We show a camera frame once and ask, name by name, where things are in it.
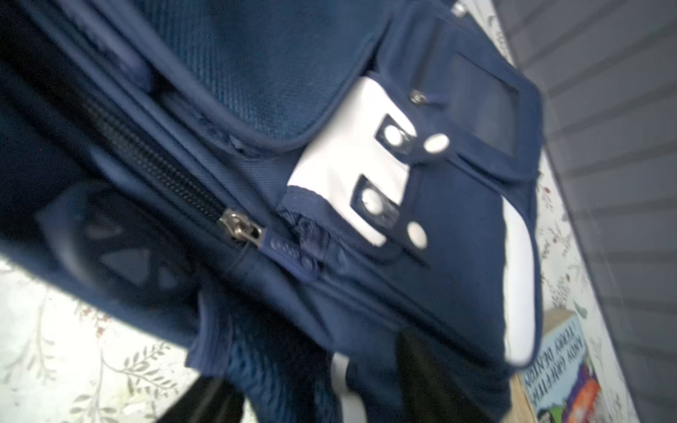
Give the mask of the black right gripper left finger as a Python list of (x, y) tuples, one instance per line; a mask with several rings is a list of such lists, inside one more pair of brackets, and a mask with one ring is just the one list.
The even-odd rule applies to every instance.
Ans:
[(238, 423), (244, 396), (228, 380), (199, 377), (157, 423)]

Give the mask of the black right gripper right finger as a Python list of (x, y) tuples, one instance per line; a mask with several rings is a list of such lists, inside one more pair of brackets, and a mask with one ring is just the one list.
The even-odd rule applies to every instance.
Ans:
[(441, 367), (426, 345), (409, 330), (397, 339), (398, 379), (407, 422), (490, 422)]

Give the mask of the navy blue student backpack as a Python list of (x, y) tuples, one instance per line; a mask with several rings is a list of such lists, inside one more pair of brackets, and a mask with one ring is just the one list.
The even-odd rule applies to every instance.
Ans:
[(455, 1), (4, 1), (1, 250), (262, 422), (490, 422), (539, 349), (541, 94)]

